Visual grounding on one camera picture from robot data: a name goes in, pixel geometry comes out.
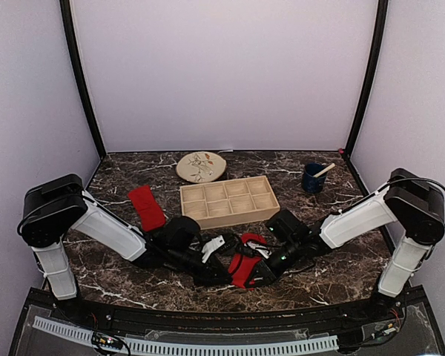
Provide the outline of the red sock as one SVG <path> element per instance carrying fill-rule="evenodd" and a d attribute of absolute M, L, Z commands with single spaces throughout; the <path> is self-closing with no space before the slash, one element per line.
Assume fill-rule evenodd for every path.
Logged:
<path fill-rule="evenodd" d="M 254 278 L 251 274 L 256 264 L 264 260 L 255 250 L 245 246 L 245 242 L 248 240 L 266 244 L 266 239 L 258 234 L 246 233 L 240 237 L 228 272 L 232 277 L 231 284 L 242 289 L 251 288 L 254 285 Z"/>

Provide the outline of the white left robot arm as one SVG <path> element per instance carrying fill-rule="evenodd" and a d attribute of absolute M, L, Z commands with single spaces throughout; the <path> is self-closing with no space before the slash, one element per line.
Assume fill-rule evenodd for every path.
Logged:
<path fill-rule="evenodd" d="M 69 230 L 91 237 L 142 269 L 168 264 L 192 276 L 197 285 L 231 282 L 231 275 L 214 256 L 216 240 L 200 251 L 191 249 L 192 240 L 201 237 L 195 220 L 175 217 L 143 231 L 97 202 L 78 175 L 68 174 L 25 194 L 17 233 L 33 250 L 54 297 L 61 301 L 62 313 L 74 323 L 84 323 L 90 308 L 78 298 L 79 287 L 62 243 Z"/>

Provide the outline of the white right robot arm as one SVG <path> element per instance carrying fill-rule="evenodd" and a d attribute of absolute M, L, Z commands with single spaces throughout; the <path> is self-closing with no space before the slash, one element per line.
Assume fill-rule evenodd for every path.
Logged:
<path fill-rule="evenodd" d="M 363 307 L 364 316 L 378 322 L 445 234 L 445 187 L 403 168 L 395 169 L 376 191 L 314 225 L 307 226 L 287 209 L 274 214 L 266 228 L 282 245 L 253 267 L 245 287 L 268 286 L 296 262 L 329 254 L 390 223 L 400 223 L 403 235 L 378 279 L 376 295 Z"/>

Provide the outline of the red sock near left arm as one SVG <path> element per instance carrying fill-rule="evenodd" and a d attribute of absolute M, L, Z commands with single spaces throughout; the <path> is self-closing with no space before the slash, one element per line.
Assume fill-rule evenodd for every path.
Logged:
<path fill-rule="evenodd" d="M 143 231 L 153 231 L 165 225 L 165 215 L 149 185 L 133 189 L 128 193 L 128 198 L 140 217 Z"/>

